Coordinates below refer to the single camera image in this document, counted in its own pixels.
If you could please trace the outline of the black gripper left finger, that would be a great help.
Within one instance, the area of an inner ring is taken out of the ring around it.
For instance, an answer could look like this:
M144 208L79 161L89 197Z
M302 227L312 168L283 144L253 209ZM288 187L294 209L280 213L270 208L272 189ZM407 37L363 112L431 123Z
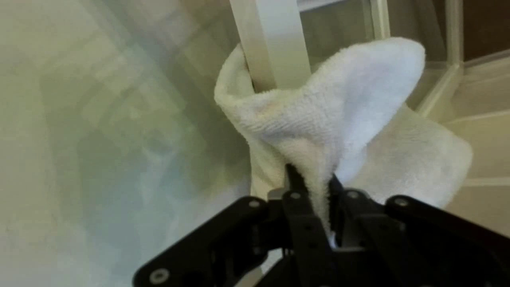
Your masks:
M288 224L299 287L334 287L334 260L320 219L313 214L304 179L285 166L288 187L281 205Z

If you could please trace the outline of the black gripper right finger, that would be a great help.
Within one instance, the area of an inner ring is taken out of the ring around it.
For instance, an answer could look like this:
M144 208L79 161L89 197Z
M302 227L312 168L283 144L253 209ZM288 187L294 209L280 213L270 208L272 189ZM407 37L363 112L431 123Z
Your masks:
M422 287L423 264L404 236L403 225L366 193L328 182L329 228L347 275L360 287Z

